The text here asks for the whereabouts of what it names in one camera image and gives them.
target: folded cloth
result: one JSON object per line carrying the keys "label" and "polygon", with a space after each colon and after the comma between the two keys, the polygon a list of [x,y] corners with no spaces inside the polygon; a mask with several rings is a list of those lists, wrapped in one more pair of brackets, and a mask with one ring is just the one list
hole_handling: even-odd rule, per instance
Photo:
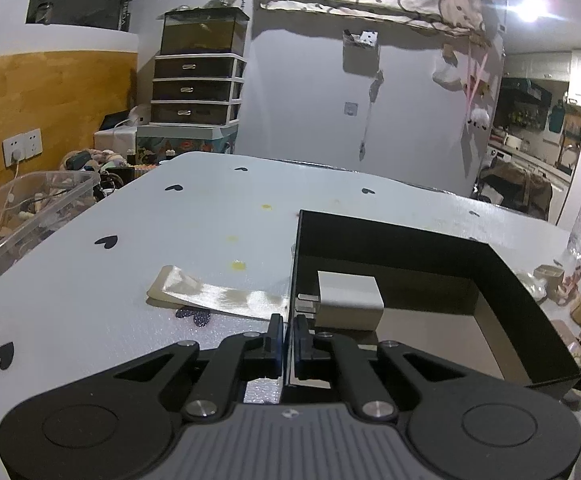
{"label": "folded cloth", "polygon": [[237,290],[208,285],[175,266],[164,266],[147,292],[148,297],[176,305],[208,308],[235,316],[270,319],[281,314],[288,319],[288,296],[274,296],[262,290]]}

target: white tabletop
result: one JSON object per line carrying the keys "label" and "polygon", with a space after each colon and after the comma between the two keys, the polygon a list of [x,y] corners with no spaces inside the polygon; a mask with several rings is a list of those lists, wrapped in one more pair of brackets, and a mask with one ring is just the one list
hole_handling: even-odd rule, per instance
{"label": "white tabletop", "polygon": [[[183,190],[165,190],[174,184]],[[567,241],[547,222],[378,176],[188,153],[98,203],[0,277],[0,346],[15,348],[0,370],[0,420],[28,397],[175,341],[212,348],[231,333],[264,330],[264,321],[218,314],[197,328],[147,304],[146,291],[174,265],[213,285],[288,294],[300,209],[473,237],[529,272],[551,264]],[[115,247],[94,244],[110,235]],[[542,307],[577,330],[565,309]]]}

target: kitchen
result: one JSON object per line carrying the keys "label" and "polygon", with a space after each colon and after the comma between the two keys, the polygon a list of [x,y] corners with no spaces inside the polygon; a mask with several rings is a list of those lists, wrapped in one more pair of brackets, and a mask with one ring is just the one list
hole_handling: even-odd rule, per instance
{"label": "kitchen", "polygon": [[473,197],[557,224],[580,149],[581,49],[507,55]]}

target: ceiling light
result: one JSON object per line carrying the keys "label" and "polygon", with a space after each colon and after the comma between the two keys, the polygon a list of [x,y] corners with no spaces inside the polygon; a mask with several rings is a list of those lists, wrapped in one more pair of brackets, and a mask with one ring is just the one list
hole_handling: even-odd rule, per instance
{"label": "ceiling light", "polygon": [[546,0],[524,0],[514,10],[522,20],[532,23],[548,14],[548,4]]}

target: fish tank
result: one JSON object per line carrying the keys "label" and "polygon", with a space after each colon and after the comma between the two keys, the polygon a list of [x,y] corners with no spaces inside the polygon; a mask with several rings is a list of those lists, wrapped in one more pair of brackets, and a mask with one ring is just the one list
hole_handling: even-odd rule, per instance
{"label": "fish tank", "polygon": [[161,54],[243,56],[248,20],[245,12],[237,7],[167,12],[164,15]]}

